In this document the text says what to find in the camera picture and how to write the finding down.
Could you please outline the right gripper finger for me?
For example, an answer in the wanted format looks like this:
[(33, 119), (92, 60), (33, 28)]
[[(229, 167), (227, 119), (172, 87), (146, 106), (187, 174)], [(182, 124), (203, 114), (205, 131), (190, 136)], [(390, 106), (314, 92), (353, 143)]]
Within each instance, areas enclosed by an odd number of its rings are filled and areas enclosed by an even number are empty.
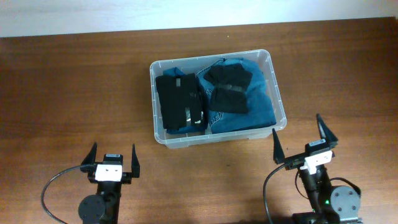
[(330, 149), (333, 149), (338, 145), (338, 138), (327, 127), (327, 125), (325, 124), (324, 120), (322, 119), (319, 113), (316, 115), (316, 117), (317, 117), (317, 124), (318, 124), (320, 137), (326, 141)]
[(274, 142), (273, 160), (276, 164), (282, 164), (285, 161), (285, 155), (284, 155), (281, 143), (279, 141), (277, 132), (274, 128), (272, 129), (272, 137), (273, 137), (273, 142)]

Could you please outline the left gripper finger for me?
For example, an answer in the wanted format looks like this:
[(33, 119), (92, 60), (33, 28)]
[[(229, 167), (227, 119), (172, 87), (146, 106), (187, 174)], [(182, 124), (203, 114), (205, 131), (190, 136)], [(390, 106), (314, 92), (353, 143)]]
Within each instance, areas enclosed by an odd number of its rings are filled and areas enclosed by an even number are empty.
[(94, 142), (91, 150), (89, 151), (89, 153), (86, 155), (86, 157), (81, 162), (81, 165), (94, 164), (95, 160), (96, 160), (96, 152), (97, 152), (97, 143)]
[(135, 144), (132, 145), (132, 156), (131, 156), (131, 177), (140, 177), (140, 163), (137, 158)]

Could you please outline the dark blue jeans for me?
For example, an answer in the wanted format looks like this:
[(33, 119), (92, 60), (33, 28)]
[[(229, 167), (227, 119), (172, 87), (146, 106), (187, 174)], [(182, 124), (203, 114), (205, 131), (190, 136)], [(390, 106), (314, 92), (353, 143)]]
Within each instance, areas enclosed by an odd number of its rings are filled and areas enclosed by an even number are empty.
[[(236, 63), (240, 63), (245, 70), (252, 73), (251, 83), (246, 91), (248, 113), (223, 113), (210, 110), (210, 96), (214, 87), (204, 79), (204, 75), (212, 66)], [(245, 58), (218, 59), (213, 65), (199, 71), (197, 78), (205, 101), (208, 124), (213, 134), (265, 128), (276, 124), (271, 99), (266, 94), (266, 81), (256, 62)]]

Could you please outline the dark green taped cloth bundle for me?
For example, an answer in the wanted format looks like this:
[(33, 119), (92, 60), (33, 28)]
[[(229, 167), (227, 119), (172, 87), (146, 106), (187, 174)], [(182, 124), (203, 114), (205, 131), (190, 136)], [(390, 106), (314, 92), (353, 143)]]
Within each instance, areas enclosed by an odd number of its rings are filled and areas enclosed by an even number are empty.
[(212, 66), (204, 75), (214, 89), (210, 96), (210, 110), (223, 113), (246, 114), (246, 91), (251, 83), (252, 73), (240, 63)]

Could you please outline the black shirt with logo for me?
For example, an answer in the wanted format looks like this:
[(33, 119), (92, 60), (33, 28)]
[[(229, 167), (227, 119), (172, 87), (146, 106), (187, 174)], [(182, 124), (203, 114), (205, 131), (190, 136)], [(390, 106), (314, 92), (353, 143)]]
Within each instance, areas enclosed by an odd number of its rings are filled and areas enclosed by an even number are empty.
[(162, 75), (155, 81), (165, 129), (203, 126), (202, 100), (193, 73), (179, 77)]

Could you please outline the blue taped cloth bundle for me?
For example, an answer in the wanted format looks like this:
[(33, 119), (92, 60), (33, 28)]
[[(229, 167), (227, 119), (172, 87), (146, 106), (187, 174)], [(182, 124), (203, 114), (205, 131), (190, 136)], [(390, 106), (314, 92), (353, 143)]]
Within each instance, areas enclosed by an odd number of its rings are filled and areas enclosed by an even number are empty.
[[(181, 77), (184, 76), (185, 74), (177, 67), (174, 68), (169, 68), (163, 71), (163, 75), (171, 76), (171, 77)], [(187, 133), (197, 133), (197, 132), (202, 132), (205, 131), (208, 127), (208, 124), (206, 121), (203, 122), (203, 124), (199, 127), (195, 126), (186, 126), (183, 128), (179, 129), (167, 129), (168, 134), (187, 134)]]

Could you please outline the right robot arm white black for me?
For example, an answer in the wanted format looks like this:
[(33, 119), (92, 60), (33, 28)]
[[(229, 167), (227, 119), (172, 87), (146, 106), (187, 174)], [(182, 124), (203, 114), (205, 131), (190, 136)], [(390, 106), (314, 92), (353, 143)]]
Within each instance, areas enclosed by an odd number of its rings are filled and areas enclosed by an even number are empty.
[(295, 213), (293, 223), (362, 223), (359, 217), (361, 189), (342, 177), (329, 178), (325, 164), (335, 156), (333, 148), (338, 145), (338, 138), (327, 127), (322, 117), (317, 114), (317, 126), (320, 139), (305, 145), (305, 151), (285, 157), (276, 130), (272, 131), (274, 142), (273, 160), (278, 167), (265, 179), (263, 199), (267, 217), (272, 223), (266, 201), (266, 185), (279, 170), (296, 170), (296, 178), (301, 178), (305, 189), (304, 197), (310, 202), (312, 211)]

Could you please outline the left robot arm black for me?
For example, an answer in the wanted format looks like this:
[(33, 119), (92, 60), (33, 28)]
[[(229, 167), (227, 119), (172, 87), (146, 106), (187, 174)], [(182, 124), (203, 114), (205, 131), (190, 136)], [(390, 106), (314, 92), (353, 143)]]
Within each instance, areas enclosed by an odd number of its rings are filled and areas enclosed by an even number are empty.
[(140, 177), (140, 164), (135, 147), (131, 153), (131, 171), (123, 171), (123, 155), (105, 154), (96, 162), (97, 144), (81, 163), (80, 171), (97, 185), (96, 193), (85, 197), (79, 204), (78, 214), (83, 224), (117, 223), (122, 185)]

